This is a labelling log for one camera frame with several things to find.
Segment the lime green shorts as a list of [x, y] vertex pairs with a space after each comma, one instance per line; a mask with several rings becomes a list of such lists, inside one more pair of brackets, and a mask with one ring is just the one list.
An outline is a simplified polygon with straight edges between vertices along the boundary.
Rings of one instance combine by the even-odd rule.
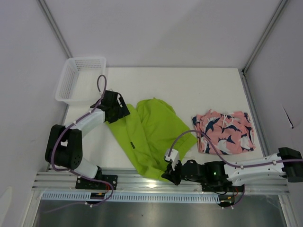
[[108, 124], [109, 129], [141, 176], [165, 181], [166, 151], [174, 147], [183, 159], [196, 144], [196, 137], [163, 100], [142, 100], [136, 107], [128, 104], [127, 108], [130, 114]]

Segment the pink shark print shorts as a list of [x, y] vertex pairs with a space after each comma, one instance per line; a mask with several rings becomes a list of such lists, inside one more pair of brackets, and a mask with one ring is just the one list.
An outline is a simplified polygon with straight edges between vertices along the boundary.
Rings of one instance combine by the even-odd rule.
[[199, 153], [237, 155], [256, 148], [254, 130], [246, 112], [226, 114], [210, 109], [204, 115], [194, 116], [192, 122], [195, 130], [204, 133], [197, 134]]

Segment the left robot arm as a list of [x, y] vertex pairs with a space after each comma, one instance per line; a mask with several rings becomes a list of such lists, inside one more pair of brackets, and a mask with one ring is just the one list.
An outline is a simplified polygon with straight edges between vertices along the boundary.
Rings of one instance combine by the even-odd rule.
[[103, 123], [114, 123], [130, 114], [120, 93], [106, 90], [83, 116], [69, 125], [51, 128], [45, 160], [54, 170], [71, 171], [83, 178], [92, 189], [103, 183], [102, 169], [83, 157], [83, 138]]

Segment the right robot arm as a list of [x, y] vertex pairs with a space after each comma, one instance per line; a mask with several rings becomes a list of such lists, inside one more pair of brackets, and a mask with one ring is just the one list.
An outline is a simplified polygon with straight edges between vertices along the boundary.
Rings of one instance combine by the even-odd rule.
[[290, 183], [303, 180], [303, 158], [301, 153], [290, 148], [279, 148], [278, 153], [243, 162], [226, 160], [199, 164], [195, 160], [181, 163], [175, 149], [166, 153], [164, 160], [168, 163], [162, 178], [179, 185], [181, 181], [201, 184], [204, 188], [226, 191], [231, 187], [245, 184], [285, 178]]

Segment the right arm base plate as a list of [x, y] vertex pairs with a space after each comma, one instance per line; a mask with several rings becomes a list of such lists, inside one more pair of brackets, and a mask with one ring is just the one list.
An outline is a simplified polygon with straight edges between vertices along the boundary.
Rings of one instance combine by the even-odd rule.
[[243, 192], [244, 185], [242, 186], [233, 186], [231, 183], [225, 183], [223, 185], [209, 186], [206, 183], [202, 183], [202, 190], [204, 192], [214, 192], [218, 194], [224, 194], [228, 192]]

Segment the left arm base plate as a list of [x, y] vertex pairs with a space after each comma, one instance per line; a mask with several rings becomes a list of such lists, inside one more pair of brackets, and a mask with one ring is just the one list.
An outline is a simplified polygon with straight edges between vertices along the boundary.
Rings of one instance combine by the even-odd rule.
[[[118, 176], [117, 175], [102, 175], [102, 181], [110, 183], [114, 190], [116, 190]], [[93, 181], [83, 177], [79, 177], [75, 185], [76, 189], [81, 190], [111, 190], [111, 187], [106, 183], [101, 183], [100, 181]]]

